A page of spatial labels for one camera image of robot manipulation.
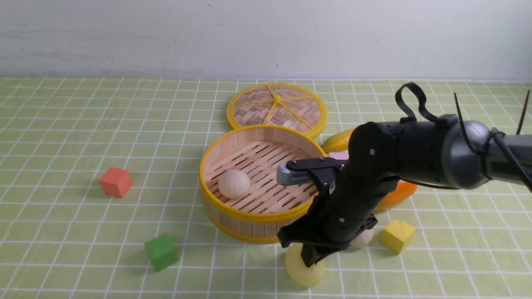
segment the orange cube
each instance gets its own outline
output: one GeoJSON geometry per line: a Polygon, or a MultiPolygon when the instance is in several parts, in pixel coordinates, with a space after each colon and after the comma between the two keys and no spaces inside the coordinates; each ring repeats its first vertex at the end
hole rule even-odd
{"type": "Polygon", "coordinates": [[[103,193],[114,197],[124,197],[131,185],[129,171],[115,167],[110,167],[100,179],[103,193]]]}

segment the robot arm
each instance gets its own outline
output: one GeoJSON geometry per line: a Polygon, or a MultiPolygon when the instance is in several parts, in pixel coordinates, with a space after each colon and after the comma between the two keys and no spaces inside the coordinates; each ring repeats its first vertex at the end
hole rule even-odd
{"type": "Polygon", "coordinates": [[[403,85],[395,97],[408,117],[358,126],[350,137],[349,160],[307,159],[279,166],[279,184],[312,182],[318,189],[307,213],[278,233],[282,247],[303,244],[307,267],[349,248],[371,229],[377,223],[373,211],[400,179],[446,189],[475,189],[499,180],[532,192],[532,135],[507,136],[477,121],[463,122],[460,110],[436,117],[425,109],[425,95],[414,83],[403,85]],[[427,121],[417,121],[404,104],[403,88],[416,95],[427,121]]]}

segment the white wall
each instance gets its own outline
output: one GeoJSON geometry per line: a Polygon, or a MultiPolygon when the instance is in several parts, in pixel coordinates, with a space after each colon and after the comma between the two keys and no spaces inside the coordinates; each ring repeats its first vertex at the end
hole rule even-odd
{"type": "Polygon", "coordinates": [[[531,0],[0,0],[0,75],[532,79],[531,0]]]}

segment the green checkered tablecloth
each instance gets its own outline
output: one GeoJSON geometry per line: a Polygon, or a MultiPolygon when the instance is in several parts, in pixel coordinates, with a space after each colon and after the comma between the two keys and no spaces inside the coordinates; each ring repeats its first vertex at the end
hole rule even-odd
{"type": "MultiPolygon", "coordinates": [[[[201,205],[200,159],[229,131],[229,99],[263,82],[0,77],[0,299],[532,297],[532,196],[502,182],[459,192],[420,187],[377,215],[370,246],[330,256],[312,289],[287,277],[279,245],[216,230],[201,205]],[[125,198],[103,195],[98,179],[108,167],[131,172],[125,198]],[[396,219],[417,229],[400,256],[379,243],[396,219]],[[143,243],[164,232],[182,256],[154,273],[143,243]]],[[[319,142],[403,116],[393,96],[400,81],[283,82],[325,102],[319,142]]],[[[416,82],[433,114],[454,113],[456,92],[466,119],[509,134],[532,88],[416,82]]],[[[531,132],[527,116],[522,134],[531,132]]]]}

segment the orange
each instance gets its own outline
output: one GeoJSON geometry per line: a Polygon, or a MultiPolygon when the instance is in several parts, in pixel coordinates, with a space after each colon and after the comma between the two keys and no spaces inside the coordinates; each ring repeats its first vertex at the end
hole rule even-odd
{"type": "Polygon", "coordinates": [[[376,212],[381,212],[388,210],[401,202],[403,202],[405,199],[410,197],[414,192],[418,189],[418,185],[412,184],[407,181],[399,180],[397,182],[397,186],[395,187],[395,190],[388,193],[386,197],[384,197],[383,201],[379,203],[377,208],[375,208],[376,212]]]}

